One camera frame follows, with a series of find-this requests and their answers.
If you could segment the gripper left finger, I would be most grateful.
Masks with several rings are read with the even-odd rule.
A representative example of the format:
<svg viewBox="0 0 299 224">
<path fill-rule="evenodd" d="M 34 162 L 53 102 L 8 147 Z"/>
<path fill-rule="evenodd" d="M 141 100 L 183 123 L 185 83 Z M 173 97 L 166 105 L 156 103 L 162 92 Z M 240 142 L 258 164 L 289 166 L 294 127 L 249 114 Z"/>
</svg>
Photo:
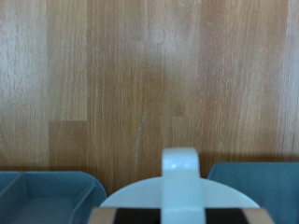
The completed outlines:
<svg viewBox="0 0 299 224">
<path fill-rule="evenodd" d="M 161 212 L 151 208 L 97 207 L 88 224 L 161 224 Z"/>
</svg>

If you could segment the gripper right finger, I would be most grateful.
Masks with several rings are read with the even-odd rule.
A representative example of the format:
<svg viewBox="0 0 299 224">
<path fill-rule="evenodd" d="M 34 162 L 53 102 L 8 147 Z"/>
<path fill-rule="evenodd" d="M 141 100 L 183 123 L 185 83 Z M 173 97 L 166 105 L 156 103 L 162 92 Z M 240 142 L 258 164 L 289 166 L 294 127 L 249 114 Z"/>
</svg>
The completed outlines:
<svg viewBox="0 0 299 224">
<path fill-rule="evenodd" d="M 263 208 L 207 208 L 206 224 L 275 224 Z"/>
</svg>

